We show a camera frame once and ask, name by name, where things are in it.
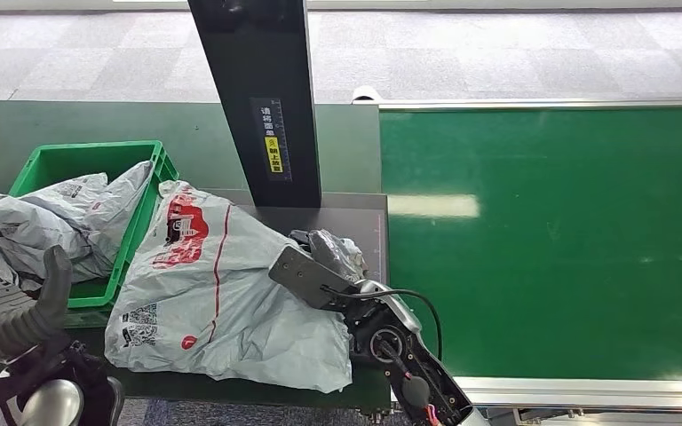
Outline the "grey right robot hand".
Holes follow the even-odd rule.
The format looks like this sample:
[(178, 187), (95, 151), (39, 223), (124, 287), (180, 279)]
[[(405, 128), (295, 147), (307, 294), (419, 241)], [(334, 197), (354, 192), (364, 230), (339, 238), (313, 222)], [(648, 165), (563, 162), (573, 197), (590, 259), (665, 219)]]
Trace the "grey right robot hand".
[(289, 233), (312, 258), (349, 281), (367, 278), (369, 268), (354, 241), (337, 237), (326, 229), (292, 230)]

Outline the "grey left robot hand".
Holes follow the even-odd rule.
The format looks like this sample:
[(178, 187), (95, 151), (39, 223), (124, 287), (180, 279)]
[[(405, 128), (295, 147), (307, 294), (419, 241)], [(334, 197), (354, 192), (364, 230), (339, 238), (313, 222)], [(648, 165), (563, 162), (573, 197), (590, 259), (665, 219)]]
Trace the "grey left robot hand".
[(55, 245), (44, 251), (47, 276), (37, 299), (0, 277), (0, 358), (16, 357), (61, 332), (71, 288), (72, 264)]

